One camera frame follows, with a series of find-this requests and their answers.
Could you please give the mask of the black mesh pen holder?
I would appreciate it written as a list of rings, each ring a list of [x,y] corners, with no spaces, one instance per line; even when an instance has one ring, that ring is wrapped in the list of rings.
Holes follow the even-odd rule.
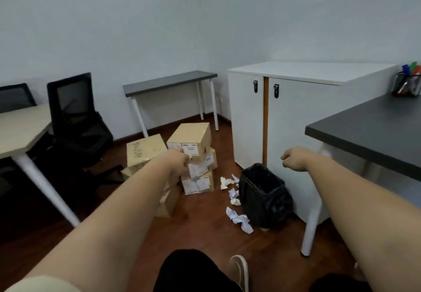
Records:
[[[392,88],[395,97],[417,97],[421,94],[421,73],[408,75],[403,72],[397,74]]]

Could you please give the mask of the plain large cardboard box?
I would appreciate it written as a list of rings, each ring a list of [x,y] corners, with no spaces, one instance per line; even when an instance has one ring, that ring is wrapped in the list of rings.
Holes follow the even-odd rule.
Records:
[[[171,176],[168,179],[156,209],[155,218],[171,218],[175,205],[182,193],[180,182],[181,178],[179,176]]]

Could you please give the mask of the black mesh office chair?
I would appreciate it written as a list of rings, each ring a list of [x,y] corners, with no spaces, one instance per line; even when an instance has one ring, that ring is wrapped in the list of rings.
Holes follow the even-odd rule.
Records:
[[[82,172],[96,187],[123,183],[122,165],[99,174],[88,170],[114,143],[110,129],[95,109],[91,72],[49,82],[46,88],[54,145],[63,162]]]

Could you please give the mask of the beige shoe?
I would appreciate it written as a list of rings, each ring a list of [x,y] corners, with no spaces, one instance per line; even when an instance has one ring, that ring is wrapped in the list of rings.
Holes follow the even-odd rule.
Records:
[[[240,287],[242,292],[250,292],[248,263],[243,256],[234,255],[230,258],[227,276]]]

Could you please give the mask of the small grey table white legs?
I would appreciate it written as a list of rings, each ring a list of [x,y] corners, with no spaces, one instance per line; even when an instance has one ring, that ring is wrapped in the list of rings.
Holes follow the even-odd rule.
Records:
[[[123,90],[124,90],[125,97],[130,98],[131,100],[136,116],[140,122],[143,136],[148,137],[149,134],[146,129],[146,125],[144,123],[144,119],[143,119],[139,104],[136,100],[136,96],[144,94],[144,93],[150,93],[150,92],[154,92],[154,91],[158,91],[162,89],[180,86],[183,84],[196,83],[200,117],[201,117],[201,120],[203,120],[204,114],[203,114],[203,109],[202,109],[202,94],[201,94],[199,82],[202,82],[204,80],[209,80],[211,98],[212,98],[213,116],[214,116],[214,122],[215,122],[215,130],[218,131],[219,130],[218,113],[217,113],[217,107],[216,107],[216,95],[215,95],[215,88],[214,88],[214,82],[213,82],[213,79],[217,77],[218,77],[217,73],[211,73],[211,72],[205,72],[205,71],[190,71],[190,72],[176,74],[172,76],[151,79],[144,82],[127,84],[123,86]]]

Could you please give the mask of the person's left forearm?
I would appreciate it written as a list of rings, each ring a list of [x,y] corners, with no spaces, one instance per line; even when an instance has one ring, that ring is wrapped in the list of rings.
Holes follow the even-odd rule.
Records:
[[[166,152],[119,186],[26,278],[51,276],[83,292],[125,290],[169,179]]]

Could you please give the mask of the scattered crumpled paper pieces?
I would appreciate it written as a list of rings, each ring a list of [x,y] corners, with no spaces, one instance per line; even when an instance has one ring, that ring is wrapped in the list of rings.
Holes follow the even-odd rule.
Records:
[[[228,191],[230,204],[234,207],[241,206],[241,201],[239,199],[239,178],[237,178],[236,176],[232,174],[232,178],[221,177],[220,182],[221,182],[221,185],[220,185],[221,190],[228,189],[229,185],[234,186]],[[227,207],[226,215],[234,224],[240,224],[241,229],[246,234],[251,234],[254,232],[252,226],[250,225],[250,220],[245,214],[239,215],[235,210],[233,210],[230,207]]]

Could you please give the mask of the person's right hand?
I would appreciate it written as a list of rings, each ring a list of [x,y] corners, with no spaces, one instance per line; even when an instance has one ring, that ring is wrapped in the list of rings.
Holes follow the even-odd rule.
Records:
[[[289,158],[291,168],[289,169],[296,172],[307,172],[308,161],[314,154],[313,151],[308,148],[296,146],[287,149],[285,152],[291,153]]]

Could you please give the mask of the cardboard box with handwriting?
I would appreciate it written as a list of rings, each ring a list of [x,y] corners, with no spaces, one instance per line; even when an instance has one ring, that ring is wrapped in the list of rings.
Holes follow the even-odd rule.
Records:
[[[153,158],[167,151],[160,134],[142,138],[126,144],[127,169],[133,175]]]

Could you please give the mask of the beige table with white legs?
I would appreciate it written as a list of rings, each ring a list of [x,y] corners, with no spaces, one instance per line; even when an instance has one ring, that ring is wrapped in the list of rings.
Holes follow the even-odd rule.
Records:
[[[0,159],[12,158],[61,215],[75,228],[80,224],[79,218],[28,155],[28,151],[48,131],[50,124],[49,104],[0,114]]]

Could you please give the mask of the person's right forearm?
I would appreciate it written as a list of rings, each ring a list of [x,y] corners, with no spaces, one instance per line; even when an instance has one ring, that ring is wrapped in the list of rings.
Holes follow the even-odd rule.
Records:
[[[375,292],[421,292],[421,209],[313,154],[305,167]]]

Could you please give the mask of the person's left hand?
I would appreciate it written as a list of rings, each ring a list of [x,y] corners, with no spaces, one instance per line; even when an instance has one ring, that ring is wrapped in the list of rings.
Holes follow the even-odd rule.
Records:
[[[183,154],[179,151],[179,148],[172,148],[166,152],[165,162],[168,170],[169,178],[179,178],[180,172],[183,168]]]

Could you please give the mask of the black trousers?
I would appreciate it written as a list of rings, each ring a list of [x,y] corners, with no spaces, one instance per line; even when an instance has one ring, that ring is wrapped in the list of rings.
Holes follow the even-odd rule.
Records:
[[[242,292],[205,253],[178,249],[163,262],[153,292]],[[365,281],[330,273],[317,279],[309,292],[373,292]]]

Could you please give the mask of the black trash bin with bag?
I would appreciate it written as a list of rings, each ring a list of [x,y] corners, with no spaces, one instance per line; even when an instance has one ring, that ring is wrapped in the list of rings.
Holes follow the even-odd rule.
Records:
[[[293,199],[283,179],[261,163],[242,170],[239,200],[252,225],[279,229],[293,215]]]

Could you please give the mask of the white cabinet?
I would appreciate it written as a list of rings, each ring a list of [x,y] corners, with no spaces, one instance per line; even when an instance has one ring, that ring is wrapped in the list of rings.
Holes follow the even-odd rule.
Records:
[[[388,93],[399,71],[396,64],[268,61],[228,70],[234,160],[242,168],[263,161],[264,78],[269,80],[267,168],[286,183],[294,213],[308,223],[316,189],[306,173],[282,166],[280,156],[294,146],[318,151],[321,142],[304,135],[305,127]],[[253,81],[259,82],[254,93]],[[279,84],[274,98],[273,85]]]

